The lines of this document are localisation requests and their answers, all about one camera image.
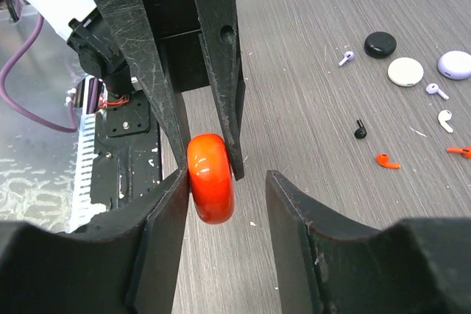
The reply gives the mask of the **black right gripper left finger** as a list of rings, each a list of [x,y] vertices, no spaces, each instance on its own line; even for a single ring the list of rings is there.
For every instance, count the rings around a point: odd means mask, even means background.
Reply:
[[[70,234],[2,222],[1,311],[170,313],[187,210],[178,170]]]

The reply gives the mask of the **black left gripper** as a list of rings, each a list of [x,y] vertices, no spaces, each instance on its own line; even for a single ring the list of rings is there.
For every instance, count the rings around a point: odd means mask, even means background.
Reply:
[[[233,175],[243,179],[245,82],[236,0],[94,1],[166,133],[178,168],[187,166],[190,131],[177,91],[210,83]]]

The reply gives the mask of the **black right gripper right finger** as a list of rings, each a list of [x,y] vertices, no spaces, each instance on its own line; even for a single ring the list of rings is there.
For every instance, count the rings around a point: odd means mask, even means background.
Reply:
[[[266,206],[284,313],[468,313],[470,220],[406,218],[378,230],[278,171]]]

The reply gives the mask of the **orange earbud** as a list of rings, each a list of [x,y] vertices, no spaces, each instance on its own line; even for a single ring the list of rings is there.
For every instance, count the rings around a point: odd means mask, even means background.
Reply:
[[[400,169],[401,168],[401,164],[393,163],[393,162],[389,161],[388,154],[378,154],[375,159],[376,159],[377,164],[384,167],[384,168],[389,168],[389,169]]]
[[[470,159],[471,158],[471,147],[447,147],[446,152],[450,154],[459,154],[463,158]]]

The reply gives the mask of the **orange earbud charging case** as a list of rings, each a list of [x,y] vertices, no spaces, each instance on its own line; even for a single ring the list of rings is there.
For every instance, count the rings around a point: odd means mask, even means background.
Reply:
[[[214,133],[192,138],[187,148],[191,192],[200,219],[207,224],[229,220],[235,207],[233,176],[223,139]]]

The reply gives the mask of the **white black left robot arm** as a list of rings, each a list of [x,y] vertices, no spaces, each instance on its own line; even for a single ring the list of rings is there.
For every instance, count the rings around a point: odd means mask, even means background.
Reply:
[[[210,87],[233,175],[244,177],[236,0],[27,0],[116,95],[137,79],[178,166],[191,139],[183,93]]]

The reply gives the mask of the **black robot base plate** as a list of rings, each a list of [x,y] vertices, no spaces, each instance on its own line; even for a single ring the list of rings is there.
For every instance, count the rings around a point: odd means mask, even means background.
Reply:
[[[144,92],[96,115],[91,204],[114,210],[160,184],[160,127]]]

